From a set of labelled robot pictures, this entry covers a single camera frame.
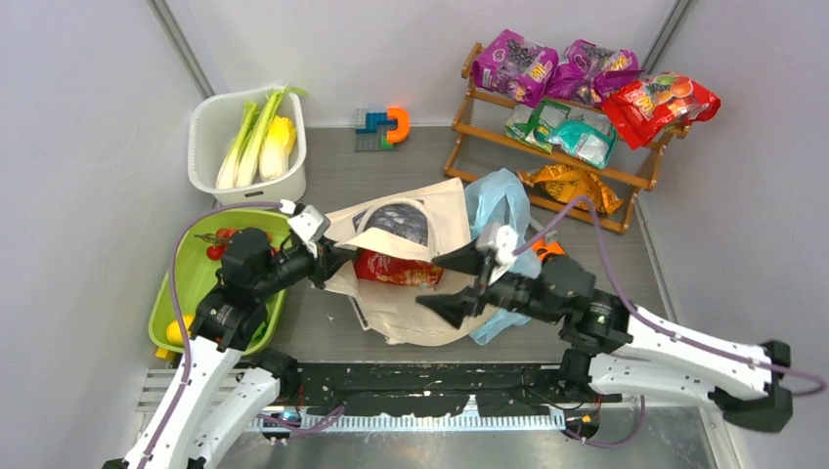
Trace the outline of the canvas tote bag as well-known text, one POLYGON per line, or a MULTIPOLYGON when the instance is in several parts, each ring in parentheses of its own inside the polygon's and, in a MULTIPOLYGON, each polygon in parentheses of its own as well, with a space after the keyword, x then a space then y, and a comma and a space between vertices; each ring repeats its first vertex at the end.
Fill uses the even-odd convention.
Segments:
MULTIPOLYGON (((471 241, 459 179, 352 205, 330 212, 328 217, 331 225, 327 237, 339 247, 355 249, 357 254, 366 249, 430 263, 434 257, 471 241)), ((325 289, 353 300, 362 327, 382 334, 390 344, 443 346, 468 335, 495 312, 488 307, 482 316, 468 319, 455 329, 420 306, 415 298, 456 293, 470 285, 471 276, 444 269, 435 287, 397 286, 358 279, 354 260, 329 279, 325 289)))

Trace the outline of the blue plastic grocery bag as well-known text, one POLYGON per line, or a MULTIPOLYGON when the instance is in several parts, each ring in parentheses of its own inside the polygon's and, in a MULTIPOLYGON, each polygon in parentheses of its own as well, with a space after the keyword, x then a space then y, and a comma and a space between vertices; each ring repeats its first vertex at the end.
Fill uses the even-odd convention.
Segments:
MULTIPOLYGON (((501 169, 469 184, 464 190, 465 205, 472 238, 490 223, 511 226, 523 245, 531 221, 530 201, 517 176, 501 169)), ((521 326, 529 317, 497 309, 483 325, 469 333, 478 345, 485 346, 511 326, 521 326)))

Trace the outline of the yellow napa cabbage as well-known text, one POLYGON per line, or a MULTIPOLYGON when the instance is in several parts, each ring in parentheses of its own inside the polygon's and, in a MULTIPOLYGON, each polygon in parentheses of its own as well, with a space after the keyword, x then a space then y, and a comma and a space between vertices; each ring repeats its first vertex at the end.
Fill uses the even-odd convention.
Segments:
POLYGON ((262 181, 278 179, 289 169, 289 157, 295 140, 293 121, 287 117, 275 116, 259 155, 258 173, 262 181))

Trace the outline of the green celery bunch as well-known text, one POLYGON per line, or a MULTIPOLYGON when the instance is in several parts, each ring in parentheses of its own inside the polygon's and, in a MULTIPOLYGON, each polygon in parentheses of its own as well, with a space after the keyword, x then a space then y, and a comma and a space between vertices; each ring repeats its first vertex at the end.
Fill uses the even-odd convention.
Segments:
POLYGON ((289 94, 305 96, 306 92, 300 88, 292 86, 285 86, 281 90, 272 89, 267 97, 267 101, 264 107, 258 111, 258 117, 254 122, 254 125, 248 136, 248 141, 241 154, 240 164, 235 179, 235 188, 250 186, 254 182, 254 176, 259 176, 259 155, 260 151, 262 150, 266 133, 274 117, 279 116, 278 109, 285 97, 289 94))

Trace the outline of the orange potato chip bag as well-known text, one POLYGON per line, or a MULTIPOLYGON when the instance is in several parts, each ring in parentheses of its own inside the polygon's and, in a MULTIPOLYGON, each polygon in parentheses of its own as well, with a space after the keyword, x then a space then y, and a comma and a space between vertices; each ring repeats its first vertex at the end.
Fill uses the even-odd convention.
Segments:
POLYGON ((613 215, 624 201, 596 174, 563 163, 544 166, 535 171, 517 171, 517 178, 526 186, 539 187, 560 203, 584 196, 600 215, 613 215))

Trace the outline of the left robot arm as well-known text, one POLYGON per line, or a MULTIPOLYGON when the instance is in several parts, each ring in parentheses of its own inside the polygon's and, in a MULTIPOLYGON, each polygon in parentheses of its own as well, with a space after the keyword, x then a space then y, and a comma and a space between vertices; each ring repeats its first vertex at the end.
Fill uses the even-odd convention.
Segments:
POLYGON ((208 408, 222 381, 241 360, 265 321, 271 297, 309 279, 322 286, 356 253, 325 236, 290 234, 287 246, 247 228, 232 234, 216 272, 217 282, 185 327, 184 355, 173 382, 136 444, 107 468, 208 468, 227 452, 267 405, 286 405, 299 394, 302 377, 291 356, 264 352, 232 395, 208 408))

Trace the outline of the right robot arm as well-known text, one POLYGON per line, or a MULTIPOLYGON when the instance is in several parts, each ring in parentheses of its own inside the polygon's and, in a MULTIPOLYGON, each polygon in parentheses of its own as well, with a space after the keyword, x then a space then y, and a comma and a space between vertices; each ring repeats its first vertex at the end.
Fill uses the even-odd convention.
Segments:
POLYGON ((536 277, 506 272, 492 283, 483 276, 494 271, 495 255, 473 244, 437 263, 475 277, 456 293, 417 297, 450 326, 463 326, 488 306, 559 325, 570 346, 552 386, 571 401, 656 397, 716 409, 726 422, 761 433, 780 432, 793 416, 793 394, 781 384, 791 362, 783 342, 731 343, 626 306, 567 256, 548 257, 536 277))

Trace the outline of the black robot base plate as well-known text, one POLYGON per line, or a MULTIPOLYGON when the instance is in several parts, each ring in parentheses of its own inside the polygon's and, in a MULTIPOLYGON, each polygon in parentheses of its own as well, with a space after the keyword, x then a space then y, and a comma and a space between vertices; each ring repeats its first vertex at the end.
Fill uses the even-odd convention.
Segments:
POLYGON ((599 396, 557 364, 305 362, 284 379, 275 405, 326 415, 457 416, 467 404, 483 415, 534 416, 574 410, 599 396))

